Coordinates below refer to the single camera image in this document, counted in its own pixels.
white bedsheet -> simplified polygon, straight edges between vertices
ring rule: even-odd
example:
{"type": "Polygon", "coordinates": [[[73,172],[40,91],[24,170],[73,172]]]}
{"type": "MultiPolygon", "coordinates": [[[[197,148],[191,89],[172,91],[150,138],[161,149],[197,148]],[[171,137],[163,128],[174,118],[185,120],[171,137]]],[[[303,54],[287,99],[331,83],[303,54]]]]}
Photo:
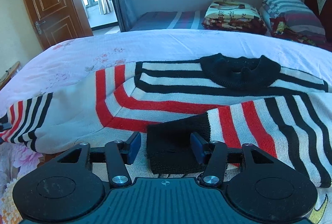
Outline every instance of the white bedsheet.
{"type": "Polygon", "coordinates": [[[332,84],[332,53],[309,45],[224,31],[133,31],[67,40],[44,51],[0,91],[0,117],[19,100],[77,83],[101,68],[140,60],[191,60],[215,53],[248,58],[263,54],[332,84]]]}

yellow wall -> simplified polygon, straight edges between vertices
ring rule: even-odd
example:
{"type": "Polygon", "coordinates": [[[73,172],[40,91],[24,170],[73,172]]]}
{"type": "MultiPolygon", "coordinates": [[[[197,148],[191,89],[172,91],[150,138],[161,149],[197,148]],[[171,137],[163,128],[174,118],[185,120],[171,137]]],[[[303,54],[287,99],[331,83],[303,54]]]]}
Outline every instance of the yellow wall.
{"type": "Polygon", "coordinates": [[[25,65],[41,52],[23,0],[0,0],[0,77],[16,61],[25,65]]]}

red headboard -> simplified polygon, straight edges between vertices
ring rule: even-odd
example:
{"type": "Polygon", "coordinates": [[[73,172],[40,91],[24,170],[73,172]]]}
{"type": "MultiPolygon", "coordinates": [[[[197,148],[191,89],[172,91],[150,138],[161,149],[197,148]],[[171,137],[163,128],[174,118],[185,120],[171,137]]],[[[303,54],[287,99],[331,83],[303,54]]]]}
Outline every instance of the red headboard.
{"type": "Polygon", "coordinates": [[[303,0],[320,19],[325,28],[326,39],[332,43],[332,0],[303,0]]]}

pillow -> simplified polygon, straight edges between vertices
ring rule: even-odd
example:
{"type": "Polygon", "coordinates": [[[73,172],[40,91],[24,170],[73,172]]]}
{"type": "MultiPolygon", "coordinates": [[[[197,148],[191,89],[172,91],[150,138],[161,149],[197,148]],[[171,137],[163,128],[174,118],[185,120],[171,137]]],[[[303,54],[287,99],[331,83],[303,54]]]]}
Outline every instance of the pillow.
{"type": "Polygon", "coordinates": [[[263,9],[271,18],[284,17],[292,31],[316,44],[326,42],[325,29],[320,20],[301,0],[263,0],[263,9]]]}
{"type": "Polygon", "coordinates": [[[267,28],[258,10],[233,0],[214,0],[202,25],[207,29],[265,34],[267,28]]]}

wooden furniture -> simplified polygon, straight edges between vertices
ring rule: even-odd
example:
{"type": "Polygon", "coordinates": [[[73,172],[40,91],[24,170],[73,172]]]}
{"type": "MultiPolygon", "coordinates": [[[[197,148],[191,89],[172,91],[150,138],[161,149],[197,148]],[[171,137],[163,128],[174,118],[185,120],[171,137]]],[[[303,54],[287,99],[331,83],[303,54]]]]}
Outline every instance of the wooden furniture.
{"type": "Polygon", "coordinates": [[[93,36],[81,0],[23,0],[44,50],[68,39],[93,36]]]}
{"type": "Polygon", "coordinates": [[[12,77],[19,71],[21,63],[17,61],[6,73],[0,78],[0,90],[11,80],[12,77]]]}
{"type": "Polygon", "coordinates": [[[332,0],[302,0],[320,19],[326,39],[332,43],[332,0]]]}

